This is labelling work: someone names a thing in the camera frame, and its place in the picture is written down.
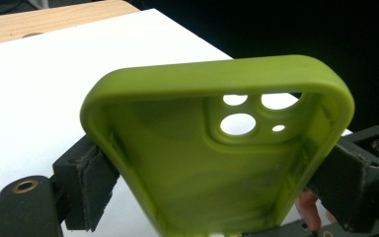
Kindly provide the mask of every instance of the camera cutout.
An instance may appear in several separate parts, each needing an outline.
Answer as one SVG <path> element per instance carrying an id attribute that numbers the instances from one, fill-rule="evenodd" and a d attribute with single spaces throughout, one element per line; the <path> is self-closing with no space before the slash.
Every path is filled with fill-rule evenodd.
<path id="1" fill-rule="evenodd" d="M 248 114 L 234 114 L 223 119 L 220 128 L 229 135 L 243 135 L 252 131 L 257 121 Z"/>
<path id="2" fill-rule="evenodd" d="M 248 96 L 246 95 L 226 95 L 223 96 L 223 101 L 229 106 L 240 106 L 244 104 L 248 100 Z"/>
<path id="3" fill-rule="evenodd" d="M 271 110 L 283 110 L 292 107 L 299 99 L 289 93 L 263 94 L 261 103 Z"/>

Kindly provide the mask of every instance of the green phone case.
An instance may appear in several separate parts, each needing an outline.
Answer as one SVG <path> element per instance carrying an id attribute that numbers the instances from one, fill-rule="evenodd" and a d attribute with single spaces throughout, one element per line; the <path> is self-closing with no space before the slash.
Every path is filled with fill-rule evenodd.
<path id="1" fill-rule="evenodd" d="M 272 93 L 301 97 L 274 110 L 262 102 Z M 223 130 L 231 115 L 251 130 Z M 288 55 L 120 69 L 88 94 L 81 122 L 162 235 L 201 237 L 279 225 L 352 115 L 334 71 Z"/>

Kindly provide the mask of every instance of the clamp jaw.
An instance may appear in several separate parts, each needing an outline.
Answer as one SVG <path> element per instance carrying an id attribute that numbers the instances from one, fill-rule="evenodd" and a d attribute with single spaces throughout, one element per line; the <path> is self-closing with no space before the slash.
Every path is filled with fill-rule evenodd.
<path id="1" fill-rule="evenodd" d="M 62 236 L 63 220 L 71 230 L 96 229 L 118 171 L 86 135 L 54 162 L 53 171 L 50 179 L 26 177 L 2 190 L 0 236 Z M 341 138 L 307 188 L 337 224 L 313 233 L 299 220 L 242 236 L 379 236 L 379 125 Z"/>

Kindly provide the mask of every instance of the circular hole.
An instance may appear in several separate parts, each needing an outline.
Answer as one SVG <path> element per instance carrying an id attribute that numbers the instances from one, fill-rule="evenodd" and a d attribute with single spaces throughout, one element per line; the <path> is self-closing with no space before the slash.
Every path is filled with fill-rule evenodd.
<path id="1" fill-rule="evenodd" d="M 277 125 L 277 126 L 272 128 L 273 131 L 282 131 L 284 129 L 285 129 L 284 125 Z"/>
<path id="2" fill-rule="evenodd" d="M 263 94 L 261 102 L 271 110 L 283 110 L 293 106 L 298 101 L 297 98 L 288 93 Z"/>
<path id="3" fill-rule="evenodd" d="M 304 230 L 307 230 L 309 226 L 307 225 L 307 223 L 302 223 L 301 228 L 303 228 Z"/>
<path id="4" fill-rule="evenodd" d="M 248 96 L 239 96 L 239 95 L 226 95 L 223 97 L 224 103 L 229 106 L 239 106 L 248 100 Z"/>
<path id="5" fill-rule="evenodd" d="M 220 128 L 229 135 L 243 135 L 256 126 L 255 119 L 247 114 L 234 114 L 226 117 L 220 124 Z"/>
<path id="6" fill-rule="evenodd" d="M 18 185 L 18 190 L 19 191 L 24 191 L 26 189 L 31 188 L 32 186 L 33 186 L 33 183 L 31 183 L 31 182 L 22 183 L 22 184 Z"/>
<path id="7" fill-rule="evenodd" d="M 19 184 L 17 184 L 13 189 L 12 189 L 12 192 L 14 194 L 22 194 L 22 193 L 26 193 L 30 190 L 33 190 L 36 188 L 36 186 L 38 185 L 38 181 L 37 180 L 28 180 L 28 181 L 23 181 L 23 182 L 20 182 Z"/>

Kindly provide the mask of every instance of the screw hole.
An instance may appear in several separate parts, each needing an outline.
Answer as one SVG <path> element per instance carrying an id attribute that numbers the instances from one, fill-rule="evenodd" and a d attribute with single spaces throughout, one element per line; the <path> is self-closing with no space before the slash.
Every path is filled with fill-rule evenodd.
<path id="1" fill-rule="evenodd" d="M 12 189 L 12 193 L 14 193 L 14 194 L 23 194 L 23 193 L 26 193 L 28 191 L 31 191 L 31 190 L 35 189 L 37 185 L 38 185 L 38 181 L 37 180 L 22 181 L 22 182 L 18 183 Z"/>
<path id="2" fill-rule="evenodd" d="M 309 226 L 307 225 L 307 223 L 303 223 L 301 224 L 301 228 L 303 228 L 303 230 L 308 230 Z"/>

